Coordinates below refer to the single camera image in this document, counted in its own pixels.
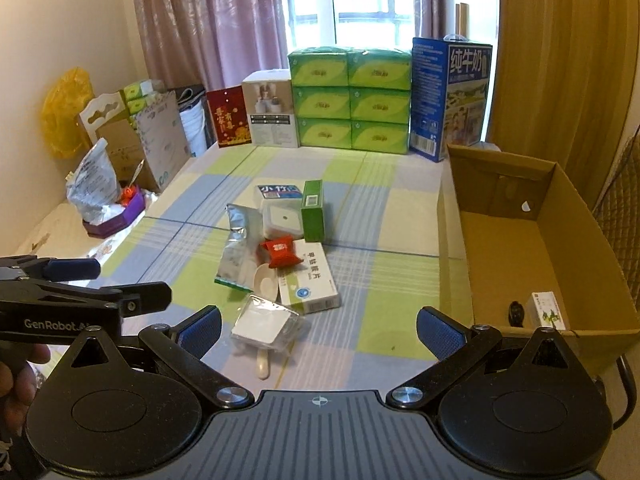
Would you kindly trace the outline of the person's left hand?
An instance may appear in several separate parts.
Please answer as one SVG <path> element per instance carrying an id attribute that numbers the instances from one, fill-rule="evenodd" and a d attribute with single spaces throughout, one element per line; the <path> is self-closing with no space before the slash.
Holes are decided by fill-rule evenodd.
<path id="1" fill-rule="evenodd" d="M 22 434 L 25 417 L 37 391 L 30 364 L 51 359 L 46 344 L 1 343 L 1 426 L 11 436 Z"/>

